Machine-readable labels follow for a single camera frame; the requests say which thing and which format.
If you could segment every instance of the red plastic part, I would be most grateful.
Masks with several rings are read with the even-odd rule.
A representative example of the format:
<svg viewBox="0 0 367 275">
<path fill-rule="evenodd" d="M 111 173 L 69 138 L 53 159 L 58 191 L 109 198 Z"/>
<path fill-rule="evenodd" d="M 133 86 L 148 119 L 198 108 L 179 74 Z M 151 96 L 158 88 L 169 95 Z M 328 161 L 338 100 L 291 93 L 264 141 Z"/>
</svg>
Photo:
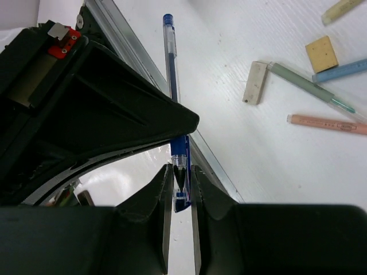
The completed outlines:
<svg viewBox="0 0 367 275">
<path fill-rule="evenodd" d="M 77 32 L 76 30 L 73 30 L 71 27 L 69 27 L 69 33 L 68 36 L 70 37 L 67 43 L 63 48 L 59 47 L 58 45 L 53 45 L 48 49 L 48 53 L 52 56 L 55 56 L 57 59 L 64 59 L 65 56 L 67 56 L 68 52 L 71 50 L 73 45 L 76 43 L 76 41 L 81 37 L 81 34 Z"/>
</svg>

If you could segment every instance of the beige cube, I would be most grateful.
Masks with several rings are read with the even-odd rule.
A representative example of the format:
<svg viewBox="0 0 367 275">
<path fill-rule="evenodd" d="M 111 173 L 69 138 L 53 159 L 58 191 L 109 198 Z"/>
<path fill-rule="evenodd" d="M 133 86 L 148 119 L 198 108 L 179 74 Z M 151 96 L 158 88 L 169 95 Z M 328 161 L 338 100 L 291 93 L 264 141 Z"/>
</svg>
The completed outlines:
<svg viewBox="0 0 367 275">
<path fill-rule="evenodd" d="M 308 44 L 306 46 L 306 51 L 315 73 L 339 65 L 329 36 L 324 36 Z"/>
</svg>

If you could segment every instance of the blue marker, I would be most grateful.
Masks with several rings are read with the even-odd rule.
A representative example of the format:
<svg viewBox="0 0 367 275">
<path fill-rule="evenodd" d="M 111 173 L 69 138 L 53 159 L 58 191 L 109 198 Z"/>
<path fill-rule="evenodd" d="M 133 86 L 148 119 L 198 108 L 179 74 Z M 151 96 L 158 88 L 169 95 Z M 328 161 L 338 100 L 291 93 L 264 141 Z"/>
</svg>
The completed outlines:
<svg viewBox="0 0 367 275">
<path fill-rule="evenodd" d="M 359 60 L 343 66 L 326 70 L 312 76 L 313 83 L 321 83 L 334 78 L 348 76 L 353 73 L 359 73 L 367 70 L 367 59 Z"/>
<path fill-rule="evenodd" d="M 163 35 L 165 39 L 167 84 L 170 96 L 179 103 L 179 86 L 177 75 L 177 49 L 173 16 L 163 16 Z M 174 211 L 180 212 L 191 205 L 190 201 L 190 144 L 188 136 L 179 136 L 170 142 L 174 184 Z"/>
</svg>

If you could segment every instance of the green marker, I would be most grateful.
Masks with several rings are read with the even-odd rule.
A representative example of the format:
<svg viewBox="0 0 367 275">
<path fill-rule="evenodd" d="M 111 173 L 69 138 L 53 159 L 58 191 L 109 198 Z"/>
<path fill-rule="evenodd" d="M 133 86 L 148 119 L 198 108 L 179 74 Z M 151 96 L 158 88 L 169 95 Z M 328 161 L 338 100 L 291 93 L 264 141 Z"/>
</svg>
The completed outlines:
<svg viewBox="0 0 367 275">
<path fill-rule="evenodd" d="M 356 109 L 353 108 L 349 103 L 346 103 L 343 99 L 340 99 L 335 94 L 312 83 L 311 81 L 296 74 L 295 72 L 288 70 L 278 63 L 270 63 L 268 65 L 268 70 L 284 78 L 285 80 L 288 80 L 290 83 L 293 83 L 294 85 L 317 97 L 318 99 L 321 99 L 332 108 L 342 111 L 344 114 L 347 114 L 355 121 L 360 123 L 367 123 L 367 116 L 357 112 Z"/>
</svg>

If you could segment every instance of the white eraser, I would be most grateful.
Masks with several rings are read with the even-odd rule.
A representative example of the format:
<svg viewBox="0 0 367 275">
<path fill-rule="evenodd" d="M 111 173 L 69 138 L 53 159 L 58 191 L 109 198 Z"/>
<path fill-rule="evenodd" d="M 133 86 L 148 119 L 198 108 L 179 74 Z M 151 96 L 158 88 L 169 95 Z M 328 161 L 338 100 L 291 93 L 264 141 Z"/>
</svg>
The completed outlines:
<svg viewBox="0 0 367 275">
<path fill-rule="evenodd" d="M 250 73 L 242 101 L 250 105 L 258 105 L 266 79 L 268 64 L 254 61 L 251 64 Z"/>
</svg>

